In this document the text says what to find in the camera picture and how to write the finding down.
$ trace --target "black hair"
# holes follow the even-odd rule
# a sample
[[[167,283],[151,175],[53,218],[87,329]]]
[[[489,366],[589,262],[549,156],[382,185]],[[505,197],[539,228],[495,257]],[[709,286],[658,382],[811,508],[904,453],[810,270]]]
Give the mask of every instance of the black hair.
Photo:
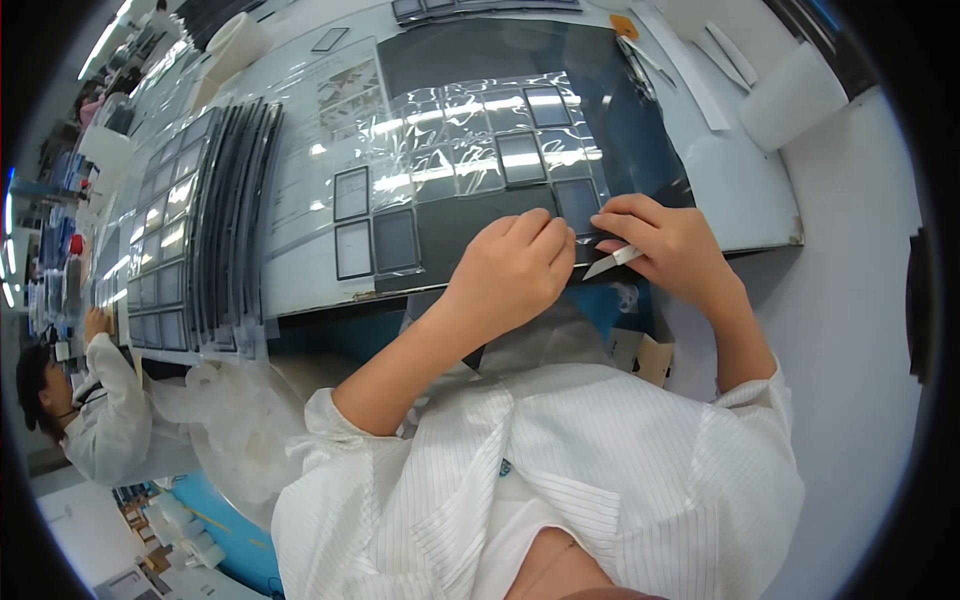
[[[84,107],[84,98],[85,94],[77,96],[77,100],[73,103],[73,109],[77,112],[77,123],[80,123],[80,109]]]
[[[40,431],[53,439],[62,441],[66,434],[57,419],[43,410],[40,404],[40,392],[47,388],[47,365],[50,364],[50,347],[35,344],[20,353],[16,362],[16,395],[23,409],[27,429]]]

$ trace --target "person's left hand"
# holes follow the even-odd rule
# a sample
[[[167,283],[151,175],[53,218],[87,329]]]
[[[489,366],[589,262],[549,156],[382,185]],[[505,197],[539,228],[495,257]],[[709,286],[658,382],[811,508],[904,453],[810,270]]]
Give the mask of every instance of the person's left hand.
[[[98,333],[107,333],[107,313],[102,308],[91,306],[86,310],[84,319],[84,339],[89,344]]]
[[[473,238],[428,312],[445,312],[458,335],[480,348],[557,301],[575,255],[573,229],[564,219],[551,219],[543,208],[503,217]]]

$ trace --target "hand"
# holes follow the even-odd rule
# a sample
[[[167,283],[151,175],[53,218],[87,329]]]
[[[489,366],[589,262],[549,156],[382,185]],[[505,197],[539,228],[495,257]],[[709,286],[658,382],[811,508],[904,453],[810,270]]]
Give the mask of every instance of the hand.
[[[503,217],[477,233],[444,294],[444,312],[480,348],[557,301],[573,272],[573,229],[543,208]]]
[[[84,319],[84,339],[89,344],[98,333],[107,333],[107,313],[102,308],[91,306]]]
[[[591,222],[643,252],[627,265],[689,304],[708,319],[730,300],[745,295],[743,283],[720,252],[704,214],[696,208],[667,208],[643,194],[617,196]],[[625,246],[618,240],[597,244],[602,252]]]

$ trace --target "blue floor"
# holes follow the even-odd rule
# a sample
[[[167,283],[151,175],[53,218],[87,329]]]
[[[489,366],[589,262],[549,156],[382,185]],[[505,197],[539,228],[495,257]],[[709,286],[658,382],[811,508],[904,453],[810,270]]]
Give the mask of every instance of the blue floor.
[[[650,289],[646,284],[640,285],[639,312],[632,315],[620,313],[620,298],[616,290],[606,285],[570,288],[564,294],[580,306],[605,339],[615,324],[653,331]],[[286,329],[279,339],[271,340],[270,353],[334,352],[362,364],[394,340],[402,317],[401,312],[393,312]],[[234,511],[202,471],[179,480],[173,494],[207,521],[206,530],[227,553],[220,564],[224,573],[268,597],[281,590],[270,534]]]

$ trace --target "necklace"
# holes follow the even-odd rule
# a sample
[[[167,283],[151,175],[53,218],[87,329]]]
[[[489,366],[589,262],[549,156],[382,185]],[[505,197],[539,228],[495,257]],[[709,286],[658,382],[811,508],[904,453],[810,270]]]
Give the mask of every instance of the necklace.
[[[520,600],[523,600],[523,598],[526,598],[526,597],[527,597],[527,594],[530,593],[530,590],[534,588],[534,586],[537,584],[537,582],[540,580],[540,578],[542,578],[544,575],[546,575],[546,572],[547,572],[548,570],[550,570],[550,567],[553,566],[553,565],[560,559],[560,557],[563,556],[563,555],[566,553],[567,550],[569,550],[570,548],[572,548],[572,547],[575,546],[575,545],[578,545],[578,544],[577,544],[577,541],[576,541],[576,540],[571,540],[570,543],[567,544],[567,545],[564,547],[563,550],[561,550],[559,553],[557,553],[557,556],[554,557],[554,559],[553,559],[552,561],[550,561],[550,563],[543,568],[543,570],[540,572],[539,575],[537,575],[537,579],[535,579],[535,580],[533,581],[533,583],[530,584],[530,587],[528,587],[526,590],[523,591],[523,595],[520,596]]]

